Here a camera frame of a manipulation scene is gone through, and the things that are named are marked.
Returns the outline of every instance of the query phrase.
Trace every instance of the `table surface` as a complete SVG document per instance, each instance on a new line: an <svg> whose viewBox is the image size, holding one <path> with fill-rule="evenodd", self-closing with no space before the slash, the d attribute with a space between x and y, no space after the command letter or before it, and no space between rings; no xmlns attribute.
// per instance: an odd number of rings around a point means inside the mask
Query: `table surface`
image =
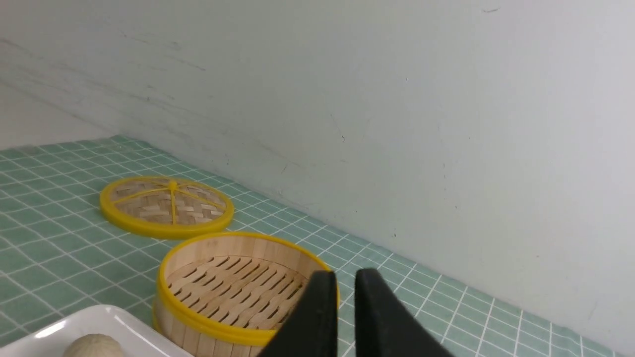
<svg viewBox="0 0 635 357"><path fill-rule="evenodd" d="M615 357L567 328L122 136L0 151L0 346L96 304L150 324L158 265L178 242L123 231L98 209L109 182L136 175L215 187L236 207L228 230L270 234L318 254L340 285L340 356L355 355L355 272L374 267L457 357Z"/></svg>

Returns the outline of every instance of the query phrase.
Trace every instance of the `woven bamboo lid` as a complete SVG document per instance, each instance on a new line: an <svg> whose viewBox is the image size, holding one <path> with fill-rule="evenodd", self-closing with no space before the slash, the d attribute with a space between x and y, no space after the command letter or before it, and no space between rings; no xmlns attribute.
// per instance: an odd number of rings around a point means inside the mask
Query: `woven bamboo lid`
<svg viewBox="0 0 635 357"><path fill-rule="evenodd" d="M187 239L225 229L234 205L199 182L172 177L128 177L102 191L104 217L127 231L164 239Z"/></svg>

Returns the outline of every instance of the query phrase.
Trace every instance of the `yellow plastic rim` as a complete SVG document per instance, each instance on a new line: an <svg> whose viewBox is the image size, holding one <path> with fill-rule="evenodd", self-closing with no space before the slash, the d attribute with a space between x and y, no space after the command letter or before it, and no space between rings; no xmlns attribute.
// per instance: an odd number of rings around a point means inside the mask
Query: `yellow plastic rim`
<svg viewBox="0 0 635 357"><path fill-rule="evenodd" d="M266 236L260 233L254 232L222 232L215 234L205 234L203 236L195 237L192 239L188 239L183 243L172 248L168 254L166 254L165 258L161 262L159 266L159 276L157 279L157 298L161 299L163 306L170 311L170 313L179 321L181 321L185 326L191 327L198 332L204 333L210 337L215 339L223 340L233 344L241 344L248 346L264 346L272 339L272 337L276 334L275 330L251 330L248 328L239 328L235 326L225 325L223 323L211 320L209 318L205 318L198 313L190 310L185 304L180 302L172 293L170 289L168 289L168 284L166 282L165 277L165 267L177 251L179 251L184 246L192 244L197 241L201 241L204 239L210 238L221 238L225 236L246 236L253 237L258 239L266 239L268 241L273 241L276 243L280 243L282 245L286 245L290 248L299 250L303 254L308 255L312 260L315 260L324 270L331 271L331 268L326 265L317 255L311 253L310 251L302 248L301 246L295 245L288 241L282 240L280 238ZM337 288L337 306L340 305L340 289L339 286ZM160 330L158 324L155 327L156 330Z"/></svg>
<svg viewBox="0 0 635 357"><path fill-rule="evenodd" d="M214 192L218 195L218 197L225 203L225 212L217 219L191 226L186 226L182 224L160 224L148 222L146 220L138 219L136 217L132 217L119 211L112 200L110 199L110 194L112 191L119 187L120 185L129 182L129 181L152 181L152 180L166 180L170 179L170 177L162 177L162 176L136 176L136 177L127 177L121 180L117 180L108 186L102 191L99 197L99 203L102 209L102 214L104 217L115 226L118 226L121 229L126 231L139 234L141 236L148 236L153 238L163 238L163 239L187 239L195 236L199 236L201 234L211 233L211 232L219 232L225 229L232 222L232 218L234 217L234 204L230 201L229 197L227 197L222 192L209 187L207 185L200 184L199 182L186 180L184 178L173 178L173 180L179 181L183 184L200 187L210 192ZM167 185L166 190L173 191L175 188L171 185Z"/></svg>

